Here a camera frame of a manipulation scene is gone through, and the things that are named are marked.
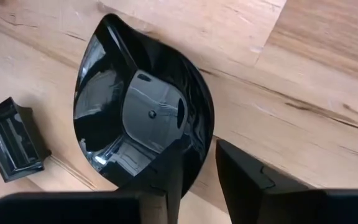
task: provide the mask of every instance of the hole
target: hole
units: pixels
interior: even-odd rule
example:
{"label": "hole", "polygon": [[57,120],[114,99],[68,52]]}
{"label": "hole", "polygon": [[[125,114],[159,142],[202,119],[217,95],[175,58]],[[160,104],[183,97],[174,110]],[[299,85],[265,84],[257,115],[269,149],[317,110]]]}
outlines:
{"label": "hole", "polygon": [[147,75],[143,75],[143,74],[139,74],[137,76],[137,78],[139,78],[139,79],[141,79],[143,81],[147,81],[147,82],[150,82],[152,80],[151,78],[147,77]]}
{"label": "hole", "polygon": [[178,119],[177,119],[177,126],[178,128],[180,128],[182,122],[183,122],[183,117],[185,116],[185,105],[183,104],[183,101],[181,99],[179,99],[179,103],[178,103]]}

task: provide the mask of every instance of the wooden table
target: wooden table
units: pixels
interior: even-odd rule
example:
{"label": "wooden table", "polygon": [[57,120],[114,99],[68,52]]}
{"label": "wooden table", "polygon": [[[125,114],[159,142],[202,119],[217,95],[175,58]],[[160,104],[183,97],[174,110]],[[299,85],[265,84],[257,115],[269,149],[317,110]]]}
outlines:
{"label": "wooden table", "polygon": [[[358,187],[358,1],[0,0],[0,102],[33,108],[53,156],[5,184],[22,191],[115,190],[73,130],[77,69],[116,13],[183,52],[213,95],[214,135],[312,187]],[[180,223],[230,223],[214,146]]]}

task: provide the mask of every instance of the black plastic tray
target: black plastic tray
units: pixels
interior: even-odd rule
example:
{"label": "black plastic tray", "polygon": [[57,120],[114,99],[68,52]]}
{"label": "black plastic tray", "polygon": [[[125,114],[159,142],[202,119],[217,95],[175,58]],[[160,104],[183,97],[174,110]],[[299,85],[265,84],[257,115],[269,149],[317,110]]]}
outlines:
{"label": "black plastic tray", "polygon": [[10,97],[0,103],[0,173],[9,182],[44,169],[51,153],[32,118],[31,108]]}

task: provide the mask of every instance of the black plastic housing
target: black plastic housing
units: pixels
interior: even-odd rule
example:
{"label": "black plastic housing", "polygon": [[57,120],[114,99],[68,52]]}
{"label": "black plastic housing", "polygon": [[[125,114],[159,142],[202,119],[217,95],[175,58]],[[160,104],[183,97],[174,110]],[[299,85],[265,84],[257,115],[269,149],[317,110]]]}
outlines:
{"label": "black plastic housing", "polygon": [[89,41],[73,115],[88,162],[118,187],[178,141],[183,195],[203,165],[214,128],[212,97],[198,69],[115,14],[103,17]]}
{"label": "black plastic housing", "polygon": [[51,153],[32,117],[10,97],[0,103],[0,173],[9,182],[44,169]]}
{"label": "black plastic housing", "polygon": [[309,189],[224,140],[216,164],[233,224],[358,224],[358,189]]}

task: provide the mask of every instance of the black plastic funnel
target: black plastic funnel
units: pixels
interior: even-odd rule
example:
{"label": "black plastic funnel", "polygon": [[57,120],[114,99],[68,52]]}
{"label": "black plastic funnel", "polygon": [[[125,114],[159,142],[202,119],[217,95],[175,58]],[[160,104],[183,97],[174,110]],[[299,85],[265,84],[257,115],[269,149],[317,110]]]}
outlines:
{"label": "black plastic funnel", "polygon": [[44,170],[50,155],[33,120],[31,108],[8,98],[0,103],[0,173],[5,182]]}
{"label": "black plastic funnel", "polygon": [[119,187],[178,140],[184,195],[211,143],[213,102],[185,56],[109,14],[80,66],[74,128],[87,160]]}

